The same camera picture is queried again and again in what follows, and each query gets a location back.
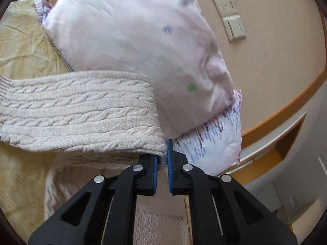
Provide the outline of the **white wall switch panel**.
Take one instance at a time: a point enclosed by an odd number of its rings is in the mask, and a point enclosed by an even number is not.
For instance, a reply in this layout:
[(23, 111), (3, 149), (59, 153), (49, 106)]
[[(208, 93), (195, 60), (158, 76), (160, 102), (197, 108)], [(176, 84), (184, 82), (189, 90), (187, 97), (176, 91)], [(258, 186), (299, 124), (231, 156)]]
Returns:
[(229, 42), (245, 39), (245, 29), (234, 0), (213, 0), (213, 3), (222, 19)]

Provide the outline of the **white bedside cabinet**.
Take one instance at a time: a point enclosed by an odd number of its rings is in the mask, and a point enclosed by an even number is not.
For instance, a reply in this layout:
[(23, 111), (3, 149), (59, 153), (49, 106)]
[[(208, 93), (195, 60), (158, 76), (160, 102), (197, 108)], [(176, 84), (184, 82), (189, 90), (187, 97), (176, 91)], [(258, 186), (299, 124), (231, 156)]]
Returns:
[(229, 174), (302, 243), (326, 208), (326, 84), (283, 121), (273, 119), (259, 131)]

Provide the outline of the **wooden headboard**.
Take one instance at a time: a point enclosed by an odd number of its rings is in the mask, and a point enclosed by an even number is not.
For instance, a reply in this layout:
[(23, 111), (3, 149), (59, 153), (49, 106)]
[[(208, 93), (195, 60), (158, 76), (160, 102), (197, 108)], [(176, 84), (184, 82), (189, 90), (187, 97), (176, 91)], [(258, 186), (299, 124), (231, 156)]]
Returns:
[(305, 104), (325, 79), (325, 23), (316, 6), (244, 18), (247, 39), (223, 48), (242, 88), (242, 146), (227, 171), (247, 184), (279, 164), (275, 144), (306, 119)]

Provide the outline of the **beige cable knit sweater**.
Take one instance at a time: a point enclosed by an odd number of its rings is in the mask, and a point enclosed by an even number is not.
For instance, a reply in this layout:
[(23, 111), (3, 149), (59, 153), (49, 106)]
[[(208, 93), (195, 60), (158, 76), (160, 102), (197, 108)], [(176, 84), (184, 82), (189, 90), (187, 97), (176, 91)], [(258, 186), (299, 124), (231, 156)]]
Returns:
[(45, 218), (92, 177), (118, 175), (140, 155), (156, 155), (159, 188), (155, 197), (138, 198), (134, 244), (189, 244), (185, 200), (166, 186), (167, 146), (148, 77), (119, 71), (1, 77), (1, 141), (54, 155)]

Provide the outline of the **pink floral left pillow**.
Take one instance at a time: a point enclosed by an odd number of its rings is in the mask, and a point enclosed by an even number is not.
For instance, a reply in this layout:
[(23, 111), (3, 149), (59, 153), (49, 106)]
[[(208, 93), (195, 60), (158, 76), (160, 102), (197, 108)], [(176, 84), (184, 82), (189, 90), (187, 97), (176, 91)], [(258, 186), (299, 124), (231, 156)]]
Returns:
[(174, 150), (216, 176), (241, 155), (241, 93), (196, 0), (35, 0), (39, 21), (73, 71), (150, 78)]

